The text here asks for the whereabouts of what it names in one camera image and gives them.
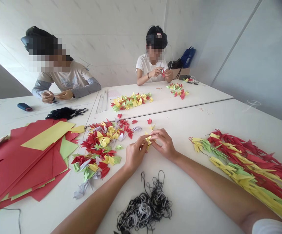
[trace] gray long sleeve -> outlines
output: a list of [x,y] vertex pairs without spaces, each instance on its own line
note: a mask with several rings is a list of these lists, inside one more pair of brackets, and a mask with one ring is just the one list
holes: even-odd
[[43,93],[43,91],[49,90],[50,86],[51,83],[49,82],[37,80],[34,88],[32,89],[32,94],[41,99],[41,94]]
[[86,96],[90,93],[94,93],[94,92],[101,90],[101,85],[96,80],[96,78],[91,77],[87,81],[88,81],[89,85],[86,85],[83,88],[71,89],[75,98],[78,98],[78,97],[81,98],[81,97]]

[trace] girl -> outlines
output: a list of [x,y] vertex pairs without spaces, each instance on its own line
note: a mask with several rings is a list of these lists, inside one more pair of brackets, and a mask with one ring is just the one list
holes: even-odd
[[[34,26],[26,31],[21,41],[30,55],[40,56],[50,65],[46,72],[39,73],[32,90],[33,95],[41,98],[43,103],[80,98],[101,89],[99,82],[82,64],[66,55],[54,35]],[[56,83],[61,93],[54,95],[49,91],[51,83]]]
[[173,72],[168,69],[166,61],[160,58],[162,50],[167,46],[167,35],[159,26],[152,26],[147,32],[146,41],[147,52],[138,58],[135,66],[138,86],[164,80],[170,83]]

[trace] ruler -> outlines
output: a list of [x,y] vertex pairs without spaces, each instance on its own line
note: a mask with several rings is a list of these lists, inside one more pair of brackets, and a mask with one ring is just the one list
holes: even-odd
[[109,90],[106,89],[99,98],[98,107],[96,109],[96,114],[101,113],[102,111],[108,110],[108,96],[109,96]]

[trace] blue bag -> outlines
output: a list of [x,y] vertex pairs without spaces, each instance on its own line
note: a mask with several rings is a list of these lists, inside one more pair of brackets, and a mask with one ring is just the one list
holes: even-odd
[[190,67],[192,58],[195,54],[196,49],[194,49],[192,46],[190,48],[188,48],[182,55],[181,57],[181,61],[183,64],[182,68],[188,68]]

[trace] tangled thread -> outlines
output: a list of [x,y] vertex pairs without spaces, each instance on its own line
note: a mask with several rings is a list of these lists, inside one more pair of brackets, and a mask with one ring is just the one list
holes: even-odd
[[[160,172],[163,173],[163,181],[159,181]],[[141,180],[144,183],[145,193],[141,193],[138,197],[131,200],[125,212],[117,218],[117,229],[122,233],[129,233],[131,229],[138,231],[140,228],[147,228],[147,231],[153,232],[156,222],[159,222],[163,217],[170,219],[172,211],[170,207],[172,202],[168,200],[162,191],[165,173],[160,170],[158,177],[153,178],[153,186],[147,183],[151,194],[147,193],[144,179],[144,172],[141,173]]]
[[78,115],[83,115],[88,111],[87,108],[84,109],[72,109],[70,107],[63,107],[61,109],[52,110],[50,114],[47,115],[45,119],[67,119],[70,120]]

